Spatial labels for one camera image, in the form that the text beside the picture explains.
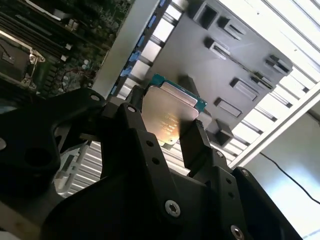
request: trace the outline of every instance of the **motherboard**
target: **motherboard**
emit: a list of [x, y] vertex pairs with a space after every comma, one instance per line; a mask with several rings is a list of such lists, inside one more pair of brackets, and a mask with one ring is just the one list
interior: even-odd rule
[[0, 0], [0, 81], [46, 99], [94, 84], [132, 0]]

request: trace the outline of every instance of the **black cable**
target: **black cable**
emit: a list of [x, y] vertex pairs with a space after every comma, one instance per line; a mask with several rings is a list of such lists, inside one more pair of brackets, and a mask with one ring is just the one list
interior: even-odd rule
[[307, 194], [307, 196], [308, 196], [312, 201], [314, 201], [315, 203], [317, 203], [317, 204], [320, 205], [320, 201], [314, 199], [314, 198], [310, 195], [310, 193], [307, 192], [307, 190], [306, 190], [303, 186], [301, 186], [301, 184], [298, 183], [292, 176], [290, 176], [288, 173], [286, 173], [286, 172], [278, 165], [278, 163], [276, 163], [274, 160], [272, 160], [270, 157], [266, 156], [266, 155], [263, 154], [262, 152], [260, 152], [260, 154], [261, 154], [262, 156], [264, 156], [266, 159], [268, 159], [270, 162], [272, 162], [274, 165], [276, 165], [276, 167], [277, 167], [284, 175], [286, 175], [289, 179], [291, 179], [291, 181], [293, 181], [295, 184], [297, 184], [297, 185], [299, 186], [299, 188], [301, 188], [301, 189], [305, 192], [305, 194]]
[[4, 46], [2, 46], [2, 44], [0, 43], [0, 48], [3, 49], [4, 53], [11, 59], [12, 57], [10, 56], [10, 54], [7, 52], [7, 50], [5, 49]]

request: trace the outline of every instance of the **metal frame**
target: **metal frame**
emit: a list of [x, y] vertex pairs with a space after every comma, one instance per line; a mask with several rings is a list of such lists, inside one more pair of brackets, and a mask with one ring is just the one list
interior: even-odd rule
[[107, 97], [145, 30], [160, 0], [135, 0], [97, 74], [93, 88]]
[[266, 148], [274, 139], [288, 129], [303, 114], [320, 101], [320, 83], [317, 83], [298, 103], [290, 108], [287, 116], [276, 121], [268, 131], [265, 131], [247, 149], [245, 149], [229, 165], [233, 167], [243, 167], [249, 163], [256, 155]]

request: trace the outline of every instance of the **screw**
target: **screw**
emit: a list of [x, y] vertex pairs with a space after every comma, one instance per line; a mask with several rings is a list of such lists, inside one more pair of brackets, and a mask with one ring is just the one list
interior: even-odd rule
[[245, 236], [236, 225], [231, 226], [231, 233], [235, 237], [236, 240], [245, 240]]
[[245, 169], [242, 170], [242, 173], [243, 173], [246, 177], [249, 177], [249, 176], [250, 176], [249, 173], [247, 172], [247, 170], [245, 170]]
[[181, 214], [180, 207], [178, 203], [172, 200], [168, 200], [165, 202], [165, 210], [166, 212], [174, 218], [178, 218]]
[[136, 110], [135, 110], [132, 106], [128, 106], [128, 110], [129, 110], [130, 112], [133, 112], [133, 113], [136, 112]]
[[224, 155], [222, 154], [222, 152], [220, 152], [220, 151], [216, 151], [216, 153], [218, 154], [218, 156], [220, 157], [220, 158], [224, 158]]
[[100, 101], [100, 98], [96, 95], [91, 95], [91, 99], [95, 101]]
[[7, 147], [7, 143], [0, 137], [0, 151]]

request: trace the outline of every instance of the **blue tab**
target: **blue tab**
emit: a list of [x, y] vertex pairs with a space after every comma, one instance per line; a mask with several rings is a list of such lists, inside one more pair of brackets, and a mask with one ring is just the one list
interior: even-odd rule
[[163, 7], [165, 2], [166, 2], [166, 0], [161, 0], [161, 2], [159, 3], [160, 7]]
[[141, 47], [141, 45], [144, 43], [144, 40], [145, 40], [145, 36], [142, 35], [142, 36], [140, 37], [139, 41], [138, 41], [137, 46], [138, 46], [138, 47]]
[[117, 89], [117, 86], [114, 85], [113, 88], [112, 88], [112, 90], [111, 90], [111, 95], [115, 94], [116, 89]]
[[128, 76], [131, 73], [132, 68], [133, 68], [132, 66], [129, 66], [126, 69], [123, 69], [121, 74], [120, 74], [120, 77]]
[[138, 58], [141, 55], [141, 51], [136, 51], [135, 53], [132, 53], [130, 58], [129, 58], [129, 62], [135, 62], [138, 60]]
[[152, 27], [152, 25], [154, 24], [156, 18], [157, 18], [156, 15], [153, 15], [153, 16], [151, 17], [151, 20], [149, 21], [149, 24], [148, 24], [148, 28], [151, 28], [151, 27]]

